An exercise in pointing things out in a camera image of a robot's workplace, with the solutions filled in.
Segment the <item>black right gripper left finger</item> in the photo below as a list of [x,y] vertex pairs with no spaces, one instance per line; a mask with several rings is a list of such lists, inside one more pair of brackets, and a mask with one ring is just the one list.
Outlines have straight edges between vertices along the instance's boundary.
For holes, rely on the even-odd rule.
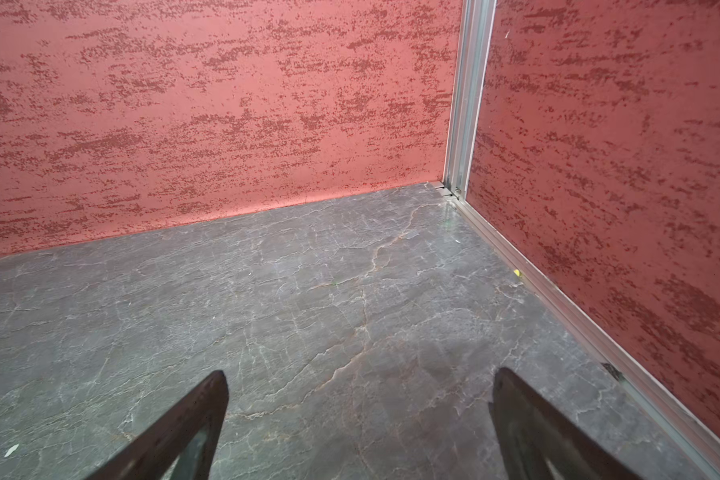
[[207,479],[229,401],[226,376],[215,370],[91,479]]

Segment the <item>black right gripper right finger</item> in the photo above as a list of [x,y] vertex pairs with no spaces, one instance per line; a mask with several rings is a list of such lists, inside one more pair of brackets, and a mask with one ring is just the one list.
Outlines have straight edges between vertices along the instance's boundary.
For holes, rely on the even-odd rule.
[[489,411],[510,479],[637,479],[507,367],[494,376]]

